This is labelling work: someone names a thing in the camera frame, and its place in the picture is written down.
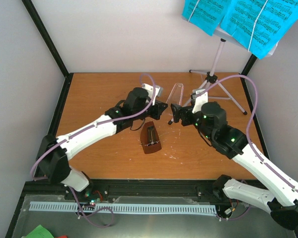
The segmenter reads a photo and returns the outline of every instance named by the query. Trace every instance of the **clear plastic piece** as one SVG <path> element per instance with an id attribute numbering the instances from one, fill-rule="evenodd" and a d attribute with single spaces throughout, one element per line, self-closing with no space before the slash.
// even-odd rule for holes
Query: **clear plastic piece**
<path id="1" fill-rule="evenodd" d="M 175 103 L 178 105 L 182 104 L 182 96 L 183 96 L 183 90 L 184 90 L 184 86 L 183 83 L 176 83 L 172 90 L 171 93 L 167 99 L 167 101 L 165 103 L 167 103 L 169 105 L 169 107 L 165 110 L 165 113 L 172 116 L 172 110 L 170 107 L 171 103 Z"/>

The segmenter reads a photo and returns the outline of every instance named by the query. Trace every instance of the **white wall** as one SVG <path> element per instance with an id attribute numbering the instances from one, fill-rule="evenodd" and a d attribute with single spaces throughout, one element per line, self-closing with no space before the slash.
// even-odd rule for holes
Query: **white wall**
<path id="1" fill-rule="evenodd" d="M 30 180 L 63 80 L 22 2 L 0 1 L 0 238 Z"/>
<path id="2" fill-rule="evenodd" d="M 219 37 L 181 18 L 184 0 L 34 0 L 70 72 L 210 69 Z M 227 43 L 217 71 L 241 72 L 250 53 Z"/>
<path id="3" fill-rule="evenodd" d="M 270 158 L 298 181 L 298 21 L 249 76 L 259 91 L 257 116 Z"/>

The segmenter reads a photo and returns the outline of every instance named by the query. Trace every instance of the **green paper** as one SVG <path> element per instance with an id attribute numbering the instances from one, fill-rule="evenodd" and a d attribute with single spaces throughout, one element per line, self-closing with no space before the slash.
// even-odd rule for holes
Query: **green paper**
<path id="1" fill-rule="evenodd" d="M 25 238 L 54 238 L 54 236 L 52 236 L 51 233 L 43 226 L 38 225 Z"/>

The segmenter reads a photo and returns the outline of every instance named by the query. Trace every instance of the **music notes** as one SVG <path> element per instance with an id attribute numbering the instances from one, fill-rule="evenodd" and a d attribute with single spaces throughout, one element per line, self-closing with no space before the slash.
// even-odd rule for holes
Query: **music notes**
<path id="1" fill-rule="evenodd" d="M 248 48 L 257 18 L 266 0 L 232 0 L 221 28 Z M 273 48 L 298 19 L 298 0 L 268 0 L 260 14 L 250 51 L 259 59 Z"/>
<path id="2" fill-rule="evenodd" d="M 263 8 L 265 2 L 266 0 L 185 0 L 182 15 L 210 36 L 221 22 L 221 28 L 247 49 L 251 42 L 250 51 L 262 59 L 298 19 L 298 0 L 268 0 Z"/>
<path id="3" fill-rule="evenodd" d="M 230 0 L 185 0 L 182 16 L 211 36 L 229 3 Z"/>

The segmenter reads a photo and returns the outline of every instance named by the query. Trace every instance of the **wooden table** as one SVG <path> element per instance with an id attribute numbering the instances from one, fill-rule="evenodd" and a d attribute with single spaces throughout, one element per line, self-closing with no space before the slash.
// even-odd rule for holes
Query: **wooden table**
<path id="1" fill-rule="evenodd" d="M 200 75 L 193 73 L 151 73 L 156 84 L 163 87 L 158 99 L 165 102 L 175 83 L 184 84 L 185 102 L 192 89 L 202 83 Z M 218 73 L 219 79 L 228 76 Z M 76 73 L 57 135 L 74 131 L 97 119 L 139 86 L 140 73 Z M 248 111 L 248 103 L 240 78 L 223 83 L 227 90 Z M 216 86 L 210 96 L 225 96 Z M 245 132 L 250 113 L 245 116 L 231 100 L 218 100 L 226 110 L 229 125 Z M 154 121 L 162 150 L 145 155 L 140 145 L 140 132 L 124 131 L 107 137 L 77 154 L 70 165 L 84 171 L 92 179 L 217 179 L 226 174 L 236 179 L 254 179 L 246 169 L 209 147 L 193 126 L 180 123 L 168 125 L 170 116 L 165 113 Z M 252 124 L 252 141 L 259 147 L 259 138 Z"/>

